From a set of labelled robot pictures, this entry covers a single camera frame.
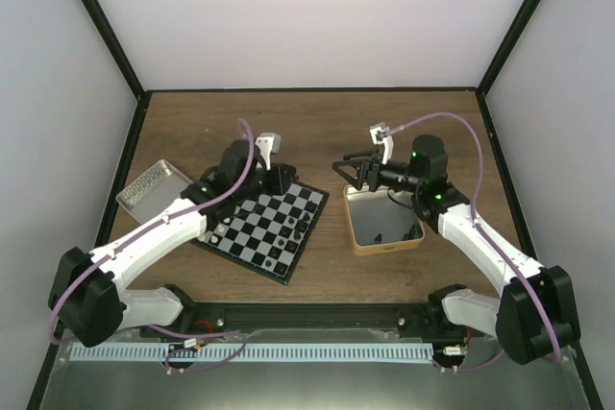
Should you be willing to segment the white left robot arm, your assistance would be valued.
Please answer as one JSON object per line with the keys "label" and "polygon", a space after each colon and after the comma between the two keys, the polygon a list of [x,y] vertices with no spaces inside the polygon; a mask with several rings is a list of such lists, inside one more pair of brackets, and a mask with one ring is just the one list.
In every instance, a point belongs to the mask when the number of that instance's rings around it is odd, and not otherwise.
{"label": "white left robot arm", "polygon": [[63,325],[87,347],[97,346],[120,329],[166,328],[177,337],[196,326],[196,313],[169,287],[132,290],[130,284],[146,269],[181,246],[205,236],[233,219],[245,201],[261,195],[282,195],[296,170],[274,163],[281,138],[263,133],[234,141],[220,163],[184,189],[162,212],[130,233],[84,252],[78,247],[60,260],[48,305],[49,339],[59,344]]}

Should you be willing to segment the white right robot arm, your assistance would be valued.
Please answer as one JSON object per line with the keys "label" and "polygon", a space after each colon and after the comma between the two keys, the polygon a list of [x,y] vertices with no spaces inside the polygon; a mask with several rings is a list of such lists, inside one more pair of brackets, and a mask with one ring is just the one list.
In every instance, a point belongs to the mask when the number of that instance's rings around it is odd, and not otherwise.
{"label": "white right robot arm", "polygon": [[451,285],[430,294],[430,330],[447,336],[468,326],[496,338],[514,362],[525,365],[573,345],[580,325],[573,283],[559,266],[548,268],[518,251],[472,208],[471,201],[448,179],[448,154],[434,135],[414,138],[407,162],[384,151],[348,154],[332,169],[355,190],[408,192],[417,218],[461,250],[480,269],[496,297]]}

